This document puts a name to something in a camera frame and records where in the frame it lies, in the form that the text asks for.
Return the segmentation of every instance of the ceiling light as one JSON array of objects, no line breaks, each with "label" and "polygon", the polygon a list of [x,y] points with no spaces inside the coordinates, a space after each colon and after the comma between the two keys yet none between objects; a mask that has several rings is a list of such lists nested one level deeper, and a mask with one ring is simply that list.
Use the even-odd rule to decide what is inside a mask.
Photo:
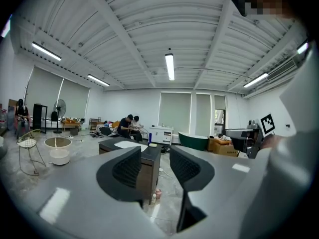
[{"label": "ceiling light", "polygon": [[47,50],[46,48],[42,47],[41,45],[33,42],[32,43],[32,46],[42,52],[44,52],[45,54],[51,56],[52,58],[55,58],[56,60],[60,61],[61,60],[61,57],[59,57],[58,55],[54,54],[53,52]]},{"label": "ceiling light", "polygon": [[88,77],[91,78],[91,79],[93,79],[93,80],[96,81],[96,82],[99,82],[99,83],[105,85],[105,86],[109,86],[109,85],[110,85],[110,84],[108,84],[108,83],[106,83],[106,82],[104,82],[104,81],[102,81],[102,80],[100,80],[100,79],[94,77],[94,76],[91,75],[91,74],[88,74]]},{"label": "ceiling light", "polygon": [[298,54],[303,53],[305,50],[307,50],[309,47],[308,43],[306,42],[304,45],[302,45],[300,48],[297,49]]},{"label": "ceiling light", "polygon": [[166,54],[165,55],[166,65],[167,65],[167,71],[168,71],[168,77],[170,81],[175,80],[174,75],[174,55],[173,54]]},{"label": "ceiling light", "polygon": [[267,73],[262,74],[261,76],[258,76],[256,79],[252,80],[251,82],[247,83],[246,85],[244,85],[244,88],[248,88],[251,85],[261,81],[262,79],[266,78],[268,76]]}]

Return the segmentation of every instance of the air vent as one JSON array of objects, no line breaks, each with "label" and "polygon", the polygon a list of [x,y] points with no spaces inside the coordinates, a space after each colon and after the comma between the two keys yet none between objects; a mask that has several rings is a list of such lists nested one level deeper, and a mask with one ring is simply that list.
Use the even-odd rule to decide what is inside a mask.
[{"label": "air vent", "polygon": [[279,75],[285,73],[286,71],[288,71],[289,69],[291,69],[294,66],[296,66],[294,61],[292,59],[289,60],[287,63],[285,63],[282,66],[278,67],[278,69],[276,69],[275,71],[271,72],[269,74],[269,76],[267,77],[267,80],[270,81],[270,80],[278,77]]}]

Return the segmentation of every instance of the gray blind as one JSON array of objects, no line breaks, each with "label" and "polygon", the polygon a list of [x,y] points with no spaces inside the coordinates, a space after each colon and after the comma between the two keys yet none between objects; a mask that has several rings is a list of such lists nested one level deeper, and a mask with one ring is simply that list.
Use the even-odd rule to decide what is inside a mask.
[{"label": "gray blind", "polygon": [[190,93],[161,93],[159,125],[173,126],[173,134],[189,133]]},{"label": "gray blind", "polygon": [[210,95],[197,94],[196,100],[197,105],[195,134],[201,136],[209,136],[211,114]]},{"label": "gray blind", "polygon": [[225,110],[225,97],[224,96],[215,96],[215,109],[216,110]]},{"label": "gray blind", "polygon": [[66,104],[64,116],[83,119],[88,94],[89,88],[64,79],[59,97],[59,99],[64,100]]},{"label": "gray blind", "polygon": [[27,95],[25,97],[25,105],[31,116],[33,114],[34,104],[48,106],[47,116],[51,116],[54,103],[59,94],[62,79],[63,78],[55,74],[34,67],[26,91]]}]

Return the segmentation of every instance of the chair leg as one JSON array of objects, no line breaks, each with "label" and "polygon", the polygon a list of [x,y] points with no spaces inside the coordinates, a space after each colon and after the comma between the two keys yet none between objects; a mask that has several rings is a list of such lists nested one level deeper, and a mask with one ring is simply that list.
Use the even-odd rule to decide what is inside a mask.
[{"label": "chair leg", "polygon": [[28,152],[29,152],[30,160],[31,160],[32,165],[33,165],[33,167],[34,167],[34,174],[39,175],[39,172],[38,172],[38,170],[35,168],[35,165],[34,165],[34,163],[33,163],[34,160],[31,159],[30,149],[28,149]]},{"label": "chair leg", "polygon": [[26,173],[26,172],[24,172],[24,171],[22,170],[22,168],[21,168],[21,154],[20,154],[20,149],[21,149],[21,147],[19,146],[19,165],[20,165],[20,170],[21,170],[23,173],[27,174],[27,175],[38,176],[39,174],[30,174],[30,173]]},{"label": "chair leg", "polygon": [[37,149],[37,150],[38,150],[38,152],[39,152],[39,155],[40,155],[40,158],[42,159],[43,165],[46,167],[46,165],[45,165],[45,163],[44,163],[44,161],[43,161],[43,158],[42,158],[42,156],[41,156],[41,154],[40,154],[40,151],[39,151],[39,149],[38,149],[38,146],[37,146],[37,145],[35,145],[35,147],[36,147],[36,149]]}]

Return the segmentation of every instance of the round table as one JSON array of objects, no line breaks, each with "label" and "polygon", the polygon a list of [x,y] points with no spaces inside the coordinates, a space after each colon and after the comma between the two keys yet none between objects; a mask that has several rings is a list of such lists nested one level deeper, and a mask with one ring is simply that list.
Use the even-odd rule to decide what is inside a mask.
[{"label": "round table", "polygon": [[55,165],[64,165],[70,162],[70,153],[65,147],[71,145],[72,141],[67,138],[53,137],[45,140],[45,145],[54,148],[50,151],[51,161]]}]

